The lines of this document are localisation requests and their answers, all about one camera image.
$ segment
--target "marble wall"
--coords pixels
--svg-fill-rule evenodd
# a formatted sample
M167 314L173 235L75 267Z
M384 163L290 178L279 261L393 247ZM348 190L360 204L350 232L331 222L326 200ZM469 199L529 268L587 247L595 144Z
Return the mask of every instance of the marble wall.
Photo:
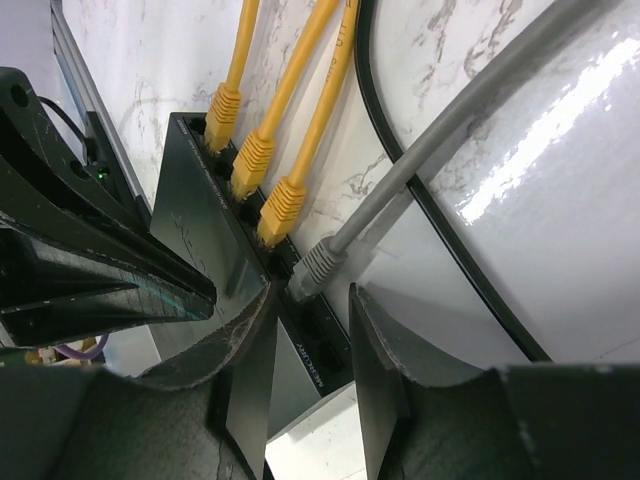
M242 83L244 100L234 136L237 144L259 124L314 3L263 0ZM374 73L393 127L402 144L408 146L551 0L378 3ZM167 116L172 111L207 108L211 93L225 76L241 0L191 0L186 4L169 0L65 0L64 7L141 183L153 199ZM274 159L263 184L266 191L288 171L295 158L320 93L338 22L336 13L283 117ZM491 155L483 156L483 167L476 173L445 169L433 188L471 248L482 252L482 259L493 258L492 252L504 249L504 239L512 240L508 247L515 257L526 255L517 242L526 238L530 215L510 217L495 228L502 232L502 240L487 234L479 244L473 233L475 227L466 224L456 205L447 201L455 189L464 196L465 185L477 184L491 171L494 161ZM369 124L350 68L309 178L309 196L299 226L292 234L297 247L305 252L320 238L335 232L390 166ZM472 178L457 181L462 174ZM544 188L538 192L545 194ZM554 208L562 209L563 205L556 202ZM524 233L520 237L505 234L513 231ZM544 238L553 247L553 238ZM486 264L489 277L543 347L560 354L563 342L571 342L575 335L569 329L564 340L558 341L555 335L563 326L539 318L531 305L550 298L562 285L551 284L545 297L542 290L522 290L524 283L507 274L508 261L481 263ZM524 278L527 272L515 275ZM489 366L523 360L406 192L396 197L358 241L342 275L327 292L344 323L347 287L356 279L367 284L401 321L468 362ZM578 305L579 295L573 301L572 305ZM608 344L622 344L625 338L616 337ZM604 346L589 339L588 334L570 351L567 360L606 353Z

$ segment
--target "black cord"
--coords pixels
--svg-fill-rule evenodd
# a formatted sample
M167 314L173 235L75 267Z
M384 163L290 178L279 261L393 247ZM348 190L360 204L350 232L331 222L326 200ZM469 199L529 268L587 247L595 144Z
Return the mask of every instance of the black cord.
M85 137L84 133L82 133L82 130L80 130L80 128L78 128L78 126L73 123L71 117L69 117L69 115L67 115L67 113L62 108L60 108L60 105L47 97L38 97L38 100L40 100L40 103L43 103L51 110L53 110L55 114L58 115L60 119L67 124L67 126L71 129L78 140L80 140L80 142L82 142L84 145L87 144L88 138Z
M375 8L375 0L360 0L354 49L356 76L373 128L387 156L395 163L404 151L387 121L371 72L370 46ZM550 361L549 355L520 323L473 259L422 180L414 175L407 182L407 187L473 289L522 353L532 362Z

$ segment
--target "white marble surface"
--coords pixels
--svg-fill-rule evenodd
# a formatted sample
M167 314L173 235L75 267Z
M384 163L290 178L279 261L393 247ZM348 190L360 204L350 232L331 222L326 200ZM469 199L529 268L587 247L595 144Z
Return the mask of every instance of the white marble surface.
M561 362L640 358L640 9L600 5L431 184Z
M374 67L384 104L402 143L411 143L470 78L550 3L381 0L374 35ZM65 1L69 24L150 198L155 194L168 113L206 109L209 95L228 65L240 5L241 0L193 0L188 8L168 0ZM262 2L242 85L245 97L234 136L236 143L258 124L312 6L312 1ZM320 92L337 25L338 15L332 19L285 114L277 133L274 161L263 185L267 191L293 162ZM483 161L486 172L494 160L487 155ZM389 168L351 69L320 147L298 230L292 235L298 248L305 252L334 232ZM455 183L447 182L447 175L453 178L456 172L441 174L439 182L445 190L449 188L446 185ZM474 175L480 181L484 173L479 170ZM446 191L438 193L446 200ZM500 223L500 228L526 235L530 221L512 217ZM465 236L473 237L473 226L460 225ZM547 240L552 247L553 240ZM504 248L502 244L492 245L490 237L482 245L474 244L488 258L496 249ZM523 360L406 192L381 215L358 247L328 291L344 322L347 285L358 279L401 321L468 362L486 367ZM517 244L509 247L514 255L527 254ZM499 286L513 283L508 266L496 262L489 266L490 277ZM541 291L516 292L513 288L504 289L507 298L528 295L531 302L544 301L536 297ZM568 308L582 300L579 288L576 292ZM513 307L543 345L547 337L563 328L554 323L552 315L551 320L537 318L526 302L515 302ZM571 329L577 333L584 326L571 324L568 328L563 338L573 343L567 350L571 354L563 355L563 360L597 356L594 350L600 347L594 346L588 333L571 335ZM623 345L627 336L628 332L613 335L608 348Z

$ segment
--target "ethernet cable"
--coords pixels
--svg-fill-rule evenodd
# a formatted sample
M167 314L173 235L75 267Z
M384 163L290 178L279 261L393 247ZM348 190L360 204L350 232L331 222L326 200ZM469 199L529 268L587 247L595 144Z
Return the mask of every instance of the ethernet cable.
M293 168L287 177L278 181L260 211L262 218L258 224L257 233L266 247L273 247L284 240L293 229L300 213L307 194L304 180L309 173L347 73L355 35L358 3L359 0L348 1L344 7L329 72Z
M397 160L389 172L347 219L338 232L325 237L294 266L287 289L296 302L304 302L318 295L333 279L348 258L347 248L389 201L413 177L418 169L462 126L469 124L493 99L505 80L519 67L531 61L536 52L546 47L580 17L583 2L557 1L516 37L489 65L483 69L444 111L427 127L409 149ZM511 339L532 361L550 360L527 329L516 319L505 324L496 316Z
M289 64L278 84L260 127L252 130L233 162L231 190L237 200L243 200L262 183L275 149L273 136L282 114L298 83L302 69L331 18L339 0L318 0L300 35Z
M249 47L256 26L260 0L244 0L236 34L231 65L226 82L220 83L207 112L204 131L205 145L211 152L219 152L229 144L242 101L240 81L249 55Z

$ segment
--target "purple cable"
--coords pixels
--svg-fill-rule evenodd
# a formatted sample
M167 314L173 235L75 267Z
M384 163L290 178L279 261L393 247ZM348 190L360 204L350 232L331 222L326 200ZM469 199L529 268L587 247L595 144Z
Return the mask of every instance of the purple cable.
M86 352L79 352L78 350L74 350L69 345L58 345L53 347L56 352L61 353L67 358L72 358L73 360L93 360L96 358L102 350L104 346L107 344L107 340L109 340L109 334L105 333L100 337L97 345L93 347L91 350L87 350Z

